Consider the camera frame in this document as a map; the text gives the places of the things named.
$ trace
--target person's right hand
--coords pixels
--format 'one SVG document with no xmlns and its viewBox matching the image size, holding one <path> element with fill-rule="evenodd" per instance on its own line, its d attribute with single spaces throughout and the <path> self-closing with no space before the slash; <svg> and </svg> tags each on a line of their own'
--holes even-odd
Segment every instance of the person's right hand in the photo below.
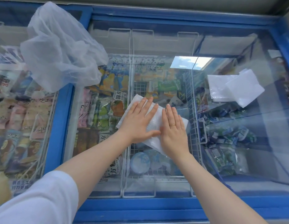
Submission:
<svg viewBox="0 0 289 224">
<path fill-rule="evenodd" d="M 185 126 L 175 107 L 167 104 L 166 111 L 162 109 L 162 122 L 161 145 L 164 152 L 174 161 L 190 154 Z"/>
</svg>

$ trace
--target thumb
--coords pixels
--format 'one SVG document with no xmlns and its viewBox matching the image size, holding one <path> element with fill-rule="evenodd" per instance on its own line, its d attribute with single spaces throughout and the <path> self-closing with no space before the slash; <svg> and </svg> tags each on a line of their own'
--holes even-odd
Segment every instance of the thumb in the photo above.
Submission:
<svg viewBox="0 0 289 224">
<path fill-rule="evenodd" d="M 144 136 L 146 139 L 149 139 L 151 137 L 157 137 L 159 135 L 161 135 L 161 131 L 149 131 L 149 132 L 146 132 Z"/>
</svg>

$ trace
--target hand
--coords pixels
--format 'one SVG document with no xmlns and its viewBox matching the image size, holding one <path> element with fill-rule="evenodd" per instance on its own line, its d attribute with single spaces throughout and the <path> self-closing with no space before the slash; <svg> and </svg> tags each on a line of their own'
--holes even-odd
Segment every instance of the hand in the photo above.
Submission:
<svg viewBox="0 0 289 224">
<path fill-rule="evenodd" d="M 123 133 L 124 137 L 129 139 L 130 144 L 140 143 L 161 134 L 161 131 L 146 131 L 147 125 L 158 109 L 158 104 L 155 104 L 153 109 L 146 115 L 153 102 L 153 98 L 150 97 L 146 105 L 144 105 L 146 100 L 144 97 L 139 103 L 135 102 L 131 106 L 118 130 L 118 132 Z"/>
<path fill-rule="evenodd" d="M 185 126 L 175 107 L 170 107 L 167 104 L 166 111 L 162 109 L 162 122 L 161 145 L 165 153 L 173 161 L 184 155 L 189 155 Z"/>
</svg>

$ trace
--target white sleeve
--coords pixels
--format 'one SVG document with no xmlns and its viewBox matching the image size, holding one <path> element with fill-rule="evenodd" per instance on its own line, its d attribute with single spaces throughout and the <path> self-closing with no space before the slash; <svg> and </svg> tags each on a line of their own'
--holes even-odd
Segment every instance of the white sleeve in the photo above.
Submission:
<svg viewBox="0 0 289 224">
<path fill-rule="evenodd" d="M 72 223 L 78 200 L 78 188 L 72 177 L 62 171 L 51 171 L 26 192 L 0 206 L 0 224 Z"/>
</svg>

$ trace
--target ice cream freezer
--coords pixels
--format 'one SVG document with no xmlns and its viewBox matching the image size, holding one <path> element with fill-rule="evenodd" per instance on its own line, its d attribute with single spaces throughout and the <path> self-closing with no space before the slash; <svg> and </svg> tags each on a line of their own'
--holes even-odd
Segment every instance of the ice cream freezer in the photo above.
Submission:
<svg viewBox="0 0 289 224">
<path fill-rule="evenodd" d="M 0 2 L 0 175 L 8 178 L 10 197 L 114 133 L 138 94 L 176 106 L 189 120 L 191 154 L 261 216 L 289 219 L 289 28 L 283 17 L 61 6 L 104 46 L 109 63 L 99 66 L 98 85 L 68 84 L 48 94 L 18 60 L 17 47 L 39 6 Z M 245 108 L 215 102 L 207 75 L 244 69 L 253 71 L 264 92 Z M 8 139 L 11 133 L 17 139 Z M 141 158 L 149 164 L 141 165 Z M 175 164 L 142 143 L 110 165 L 75 217 L 173 220 L 207 217 Z"/>
</svg>

